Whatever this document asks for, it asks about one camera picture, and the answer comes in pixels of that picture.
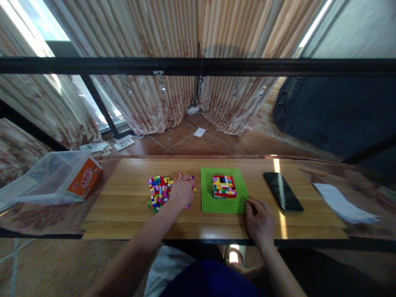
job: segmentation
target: tiled floor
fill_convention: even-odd
[[[199,128],[206,129],[202,137],[193,134]],[[287,155],[328,159],[317,153],[306,151],[288,142],[272,138],[252,129],[241,136],[221,132],[200,114],[185,117],[180,125],[164,133],[133,139],[135,144],[111,154],[121,155]]]
[[[193,136],[197,128],[202,137]],[[253,155],[274,154],[326,159],[278,139],[246,130],[241,136],[226,135],[201,115],[186,117],[165,133],[134,139],[123,155]],[[0,297],[79,296],[117,255],[124,241],[46,240],[0,238]],[[353,265],[390,288],[396,257],[392,254],[326,250],[328,255]],[[258,266],[262,258],[255,247],[246,250],[245,266]],[[135,296],[143,296],[142,283]]]

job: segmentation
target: orange label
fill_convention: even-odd
[[[89,158],[67,188],[69,192],[87,197],[102,169]]]

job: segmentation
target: table top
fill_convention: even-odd
[[[275,238],[345,239],[346,225],[327,205],[310,181],[290,159],[124,159],[93,205],[82,227],[83,239],[129,239],[154,215],[147,179],[154,175],[195,176],[195,199],[183,210],[165,239],[247,239],[246,215],[201,212],[200,168],[239,168],[249,195],[266,201],[276,221]],[[264,172],[280,172],[304,207],[303,212],[280,211]]]
[[[331,184],[358,208],[380,216],[374,224],[344,223],[349,239],[345,240],[275,240],[282,247],[337,248],[396,252],[396,206],[365,178],[355,165],[289,156],[101,156],[95,157],[103,167],[88,199],[84,203],[44,206],[17,203],[0,213],[0,237],[74,238],[85,233],[81,228],[92,206],[123,159],[292,159],[311,183]],[[218,244],[252,244],[251,240],[204,240]]]

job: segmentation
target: black smartphone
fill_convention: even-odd
[[[266,172],[264,173],[264,179],[280,208],[286,211],[304,211],[304,208],[282,174],[278,172]]]

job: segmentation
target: brick wall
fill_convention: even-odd
[[[328,157],[332,160],[341,161],[342,158],[340,158],[336,155],[333,155],[331,153],[328,153],[326,151],[323,151],[323,150],[317,148],[316,146],[313,146],[312,144],[309,144],[305,141],[298,140],[286,133],[283,133],[282,131],[280,131],[278,129],[278,127],[276,126],[275,121],[273,119],[273,116],[272,116],[272,110],[275,105],[279,90],[280,90],[281,86],[283,85],[283,83],[285,82],[285,80],[286,80],[286,77],[280,77],[276,81],[274,87],[268,94],[264,103],[260,106],[258,113],[253,118],[253,121],[250,124],[250,128],[252,128],[260,133],[269,135],[271,137],[286,141],[293,146],[305,149],[307,151],[310,151],[310,152],[313,152],[316,154],[323,155],[323,156]]]

